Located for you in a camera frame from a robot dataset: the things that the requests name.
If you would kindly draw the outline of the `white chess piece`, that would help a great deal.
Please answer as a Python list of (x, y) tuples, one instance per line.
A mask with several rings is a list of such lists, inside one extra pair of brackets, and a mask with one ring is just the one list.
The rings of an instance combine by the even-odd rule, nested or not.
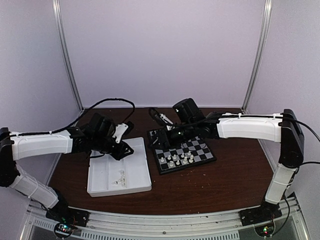
[(184, 165), (186, 165), (188, 163), (188, 157), (187, 156), (184, 157), (184, 159), (182, 160), (182, 163)]

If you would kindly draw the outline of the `white plastic compartment tray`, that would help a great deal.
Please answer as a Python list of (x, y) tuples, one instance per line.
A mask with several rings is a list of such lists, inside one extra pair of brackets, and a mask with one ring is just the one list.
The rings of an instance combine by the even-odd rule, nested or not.
[(115, 160), (109, 154), (93, 151), (90, 155), (87, 193), (91, 197), (106, 197), (150, 191), (152, 181), (149, 172), (143, 137), (124, 140), (133, 154)]

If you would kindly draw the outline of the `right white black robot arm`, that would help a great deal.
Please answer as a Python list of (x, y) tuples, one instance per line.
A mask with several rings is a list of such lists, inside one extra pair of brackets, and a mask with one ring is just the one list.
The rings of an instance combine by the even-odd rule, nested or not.
[(272, 180), (260, 206), (251, 211), (261, 221), (275, 216), (285, 191), (304, 161), (305, 136), (295, 113), (284, 109), (281, 113), (266, 115), (214, 111), (204, 115), (192, 98), (183, 99), (172, 108), (180, 123), (173, 123), (154, 107), (148, 110), (150, 117), (162, 127), (157, 130), (156, 140), (151, 144), (154, 149), (171, 149), (194, 137), (255, 139), (265, 154), (269, 153), (266, 142), (279, 144), (279, 160), (274, 166)]

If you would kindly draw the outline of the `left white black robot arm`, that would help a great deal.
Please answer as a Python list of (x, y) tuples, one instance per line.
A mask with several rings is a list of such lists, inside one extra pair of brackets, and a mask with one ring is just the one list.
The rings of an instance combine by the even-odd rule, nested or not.
[(73, 214), (62, 194), (30, 176), (16, 162), (34, 156), (93, 151), (119, 161), (134, 152), (122, 140), (133, 127), (131, 121), (116, 124), (99, 113), (81, 127), (71, 125), (64, 130), (19, 133), (3, 127), (0, 130), (0, 185), (39, 202), (49, 214), (67, 222)]

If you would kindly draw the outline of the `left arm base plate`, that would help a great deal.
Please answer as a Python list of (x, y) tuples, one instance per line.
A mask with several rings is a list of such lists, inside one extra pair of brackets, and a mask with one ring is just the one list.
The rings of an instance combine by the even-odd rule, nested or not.
[(45, 217), (56, 222), (66, 223), (75, 227), (86, 227), (90, 213), (85, 210), (68, 208), (67, 213), (46, 212)]

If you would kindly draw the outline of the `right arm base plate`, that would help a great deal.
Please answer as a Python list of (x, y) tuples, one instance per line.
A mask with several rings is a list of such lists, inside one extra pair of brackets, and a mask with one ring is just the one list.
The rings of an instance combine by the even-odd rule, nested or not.
[(239, 212), (239, 217), (243, 226), (268, 222), (281, 216), (282, 211), (279, 208), (270, 209), (262, 206), (247, 208)]

